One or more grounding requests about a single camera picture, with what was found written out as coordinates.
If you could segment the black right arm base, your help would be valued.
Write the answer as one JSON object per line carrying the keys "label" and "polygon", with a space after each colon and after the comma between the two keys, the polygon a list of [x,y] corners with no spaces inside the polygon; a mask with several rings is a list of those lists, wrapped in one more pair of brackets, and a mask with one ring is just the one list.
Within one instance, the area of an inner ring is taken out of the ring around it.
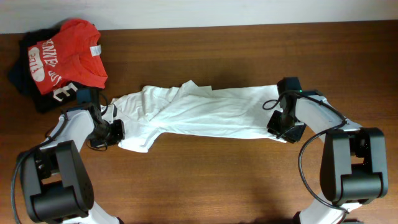
{"label": "black right arm base", "polygon": [[[300,224],[300,218],[299,218],[300,212],[297,212],[294,217],[293,217],[293,224]],[[355,220],[355,219],[349,219],[341,222],[341,224],[364,224],[364,222]]]}

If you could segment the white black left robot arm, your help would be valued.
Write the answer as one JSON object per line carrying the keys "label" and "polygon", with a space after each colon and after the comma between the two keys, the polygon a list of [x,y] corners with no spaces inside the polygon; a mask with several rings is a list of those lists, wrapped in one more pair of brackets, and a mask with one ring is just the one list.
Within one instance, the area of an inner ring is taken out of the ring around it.
{"label": "white black left robot arm", "polygon": [[80,156],[88,141],[95,151],[106,151],[125,137],[124,123],[103,119],[109,108],[101,109],[102,93],[82,88],[76,93],[77,106],[59,117],[45,141],[18,155],[11,182],[21,181],[25,207],[35,223],[122,223],[95,202],[94,190]]}

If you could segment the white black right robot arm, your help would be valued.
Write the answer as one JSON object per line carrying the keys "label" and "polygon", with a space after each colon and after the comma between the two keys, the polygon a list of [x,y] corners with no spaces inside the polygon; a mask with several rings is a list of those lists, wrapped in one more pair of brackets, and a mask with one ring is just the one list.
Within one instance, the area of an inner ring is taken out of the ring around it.
{"label": "white black right robot arm", "polygon": [[[290,143],[298,142],[305,128],[315,133],[298,155],[300,178],[314,200],[294,215],[293,223],[348,223],[350,212],[387,194],[386,143],[379,128],[351,121],[318,90],[303,90],[297,77],[283,78],[277,91],[268,131]],[[316,139],[323,142],[319,194],[309,186],[302,164],[306,148]]]}

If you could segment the white t-shirt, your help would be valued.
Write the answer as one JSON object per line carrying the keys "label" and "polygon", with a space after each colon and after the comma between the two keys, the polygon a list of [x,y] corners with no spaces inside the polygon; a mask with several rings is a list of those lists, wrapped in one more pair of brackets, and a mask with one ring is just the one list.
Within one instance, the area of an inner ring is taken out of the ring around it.
{"label": "white t-shirt", "polygon": [[190,80],[180,87],[145,86],[112,100],[125,129],[118,146],[147,153],[163,133],[276,140],[267,129],[273,112],[262,105],[277,96],[275,85],[213,90]]}

